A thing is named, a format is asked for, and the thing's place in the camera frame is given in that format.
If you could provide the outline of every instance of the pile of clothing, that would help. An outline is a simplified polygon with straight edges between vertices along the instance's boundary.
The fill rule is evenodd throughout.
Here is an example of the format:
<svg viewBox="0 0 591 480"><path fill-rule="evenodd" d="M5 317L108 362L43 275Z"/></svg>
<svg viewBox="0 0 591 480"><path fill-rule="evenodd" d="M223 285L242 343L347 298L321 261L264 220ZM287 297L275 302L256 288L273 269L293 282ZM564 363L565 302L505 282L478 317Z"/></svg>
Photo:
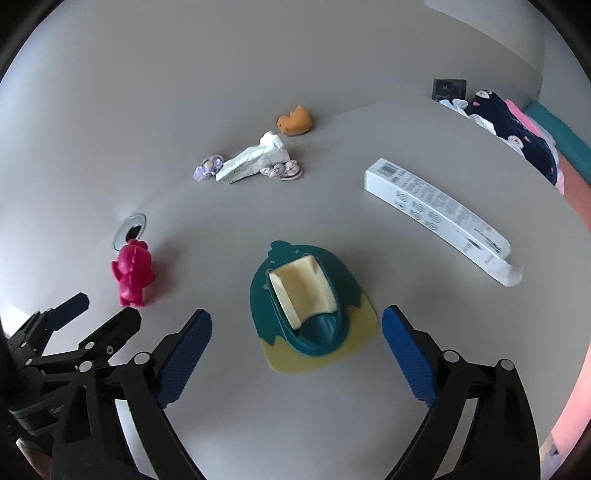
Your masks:
<svg viewBox="0 0 591 480"><path fill-rule="evenodd" d="M499 137L564 194L564 175L556 143L541 125L526 116L511 100L502 100L490 90L481 90L476 92L471 103L460 99L439 103Z"/></svg>

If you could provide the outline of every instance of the toy figure's arm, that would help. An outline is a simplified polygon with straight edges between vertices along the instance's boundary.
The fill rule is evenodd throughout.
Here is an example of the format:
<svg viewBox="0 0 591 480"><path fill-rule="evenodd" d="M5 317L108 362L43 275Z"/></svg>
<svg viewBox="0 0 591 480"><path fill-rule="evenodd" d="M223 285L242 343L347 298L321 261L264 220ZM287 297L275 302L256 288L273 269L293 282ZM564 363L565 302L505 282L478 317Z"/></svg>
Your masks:
<svg viewBox="0 0 591 480"><path fill-rule="evenodd" d="M121 272L119 271L119 265L115 260L111 262L111 273L115 277L115 280L121 280Z"/></svg>

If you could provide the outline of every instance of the crumpled white paper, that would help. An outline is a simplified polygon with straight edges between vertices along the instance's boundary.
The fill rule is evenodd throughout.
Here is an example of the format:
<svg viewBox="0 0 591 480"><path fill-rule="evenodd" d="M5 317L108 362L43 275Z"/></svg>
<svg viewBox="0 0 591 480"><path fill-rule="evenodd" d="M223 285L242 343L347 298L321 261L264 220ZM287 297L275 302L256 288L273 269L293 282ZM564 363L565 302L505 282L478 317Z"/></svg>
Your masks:
<svg viewBox="0 0 591 480"><path fill-rule="evenodd" d="M224 163L224 166L216 175L216 180L234 183L259 173L262 168L273 168L274 165L289 160L289 153L281 138L272 132L267 132L261 137L259 145L248 147L245 151Z"/></svg>

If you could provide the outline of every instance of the gray table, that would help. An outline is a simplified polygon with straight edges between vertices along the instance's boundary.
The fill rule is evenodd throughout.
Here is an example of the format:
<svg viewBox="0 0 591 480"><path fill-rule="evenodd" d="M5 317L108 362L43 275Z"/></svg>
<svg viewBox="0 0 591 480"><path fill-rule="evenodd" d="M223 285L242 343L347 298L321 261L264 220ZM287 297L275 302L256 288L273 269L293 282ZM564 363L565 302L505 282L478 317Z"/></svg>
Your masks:
<svg viewBox="0 0 591 480"><path fill-rule="evenodd" d="M166 410L208 479L380 479L426 413L379 335L316 372L269 369L248 294L276 239L332 251L378 313L399 305L442 348L483 364L512 359L543 442L570 395L590 330L591 245L558 191L489 132L420 96L320 121L285 143L306 169L298 181L187 179L141 208L148 219L142 238L158 277L146 290L142 330L115 360L150 350L198 307L212 314L210 345L181 399ZM525 269L523 282L501 286L365 192L363 172L379 157L433 183L500 231L514 264ZM91 311L58 332L51 351L71 348L118 310L111 240L103 238L72 266L67 285L56 283L54 295L65 297L72 285L85 291ZM128 420L125 430L134 442ZM151 472L137 441L133 450Z"/></svg>

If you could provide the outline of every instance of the orange toy animal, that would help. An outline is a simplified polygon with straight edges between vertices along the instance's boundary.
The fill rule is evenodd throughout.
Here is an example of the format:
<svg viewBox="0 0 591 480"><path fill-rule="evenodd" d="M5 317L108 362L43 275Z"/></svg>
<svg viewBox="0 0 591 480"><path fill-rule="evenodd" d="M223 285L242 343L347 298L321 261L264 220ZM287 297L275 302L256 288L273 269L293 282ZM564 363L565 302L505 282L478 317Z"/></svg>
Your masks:
<svg viewBox="0 0 591 480"><path fill-rule="evenodd" d="M277 128L279 128L282 134L288 137L305 134L312 128L312 124L310 114L301 105L298 105L289 115L282 115L277 120Z"/></svg>

